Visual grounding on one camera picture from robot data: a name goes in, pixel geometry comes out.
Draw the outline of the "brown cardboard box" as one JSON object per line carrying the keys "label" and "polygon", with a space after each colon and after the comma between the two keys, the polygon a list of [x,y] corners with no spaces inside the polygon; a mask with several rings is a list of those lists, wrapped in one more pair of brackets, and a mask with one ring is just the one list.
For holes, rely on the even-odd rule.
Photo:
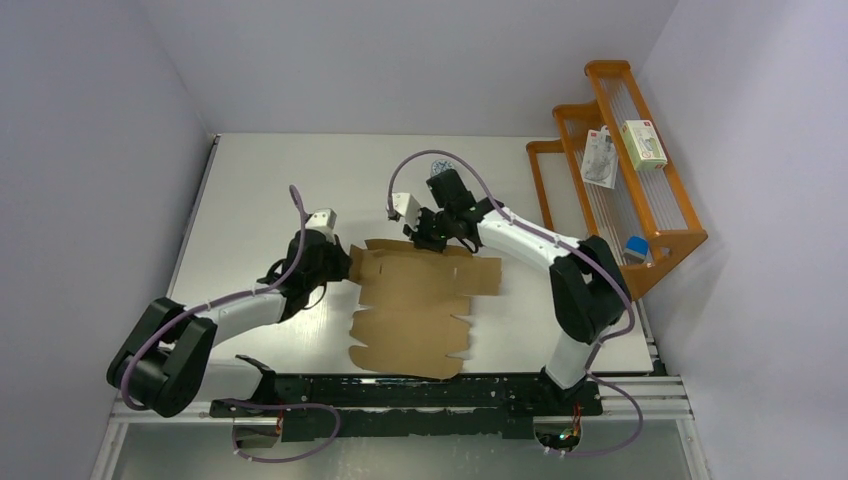
{"label": "brown cardboard box", "polygon": [[457,376],[470,347],[475,296],[500,292],[502,261],[458,246],[443,252],[368,239],[350,249],[349,279],[360,288],[348,353],[361,369],[433,380]]}

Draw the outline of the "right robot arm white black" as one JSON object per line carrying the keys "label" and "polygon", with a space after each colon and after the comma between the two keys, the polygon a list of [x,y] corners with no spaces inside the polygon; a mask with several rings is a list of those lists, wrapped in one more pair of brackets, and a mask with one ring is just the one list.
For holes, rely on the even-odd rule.
{"label": "right robot arm white black", "polygon": [[550,280],[556,321],[562,331],[543,368],[551,380],[539,391],[542,406],[562,414],[578,399],[604,332],[632,306],[632,297],[608,243],[560,236],[515,215],[490,197],[476,199],[459,174],[445,170],[426,182],[438,208],[423,207],[409,193],[391,193],[388,217],[404,224],[418,249],[443,252],[449,240],[470,252],[486,247],[540,268]]}

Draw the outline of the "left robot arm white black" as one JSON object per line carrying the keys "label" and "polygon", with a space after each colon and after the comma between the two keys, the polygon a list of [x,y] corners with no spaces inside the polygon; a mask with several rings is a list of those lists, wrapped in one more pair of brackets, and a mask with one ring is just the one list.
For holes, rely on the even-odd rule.
{"label": "left robot arm white black", "polygon": [[106,379],[126,405],[169,418],[196,398],[236,399],[261,416],[277,400],[275,373],[247,355],[212,361],[222,342],[282,323],[306,309],[312,292],[348,279],[353,261],[337,236],[296,232],[285,258],[244,291],[192,309],[167,297],[152,301],[111,361]]}

